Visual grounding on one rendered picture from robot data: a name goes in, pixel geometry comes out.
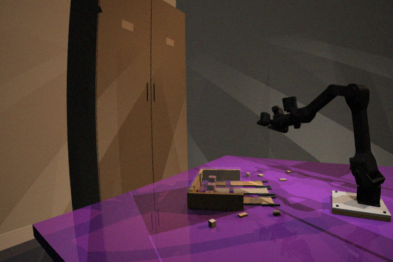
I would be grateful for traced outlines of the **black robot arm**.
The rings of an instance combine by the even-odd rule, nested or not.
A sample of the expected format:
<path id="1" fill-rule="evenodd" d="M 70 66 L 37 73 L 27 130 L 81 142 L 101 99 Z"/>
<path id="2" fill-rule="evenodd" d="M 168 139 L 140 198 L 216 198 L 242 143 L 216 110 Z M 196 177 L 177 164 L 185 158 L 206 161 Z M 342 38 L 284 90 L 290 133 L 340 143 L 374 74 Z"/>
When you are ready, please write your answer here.
<path id="1" fill-rule="evenodd" d="M 352 123 L 356 153 L 350 158 L 350 170 L 355 177 L 357 186 L 358 204 L 381 207 L 380 194 L 381 184 L 385 177 L 378 170 L 377 162 L 371 151 L 370 133 L 368 126 L 367 107 L 370 90 L 361 84 L 349 84 L 340 86 L 329 85 L 309 105 L 297 108 L 297 97 L 282 98 L 284 111 L 290 112 L 283 116 L 286 126 L 293 125 L 299 129 L 301 123 L 309 123 L 326 104 L 337 96 L 344 96 L 347 105 L 352 112 Z"/>

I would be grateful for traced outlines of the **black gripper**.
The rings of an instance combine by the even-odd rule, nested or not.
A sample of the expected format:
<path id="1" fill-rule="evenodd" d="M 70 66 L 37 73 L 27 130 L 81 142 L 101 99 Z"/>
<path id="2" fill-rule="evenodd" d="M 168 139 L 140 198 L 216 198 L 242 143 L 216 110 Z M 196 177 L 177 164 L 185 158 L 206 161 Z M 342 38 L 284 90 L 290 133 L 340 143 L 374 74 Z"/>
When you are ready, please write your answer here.
<path id="1" fill-rule="evenodd" d="M 269 129 L 273 129 L 275 131 L 279 131 L 281 133 L 287 133 L 288 132 L 288 126 L 286 126 L 283 122 L 283 116 L 284 114 L 281 114 L 281 116 L 276 117 L 274 119 L 270 119 L 270 114 L 266 112 L 261 112 L 260 113 L 260 120 L 257 122 L 257 125 L 261 126 L 268 126 Z"/>

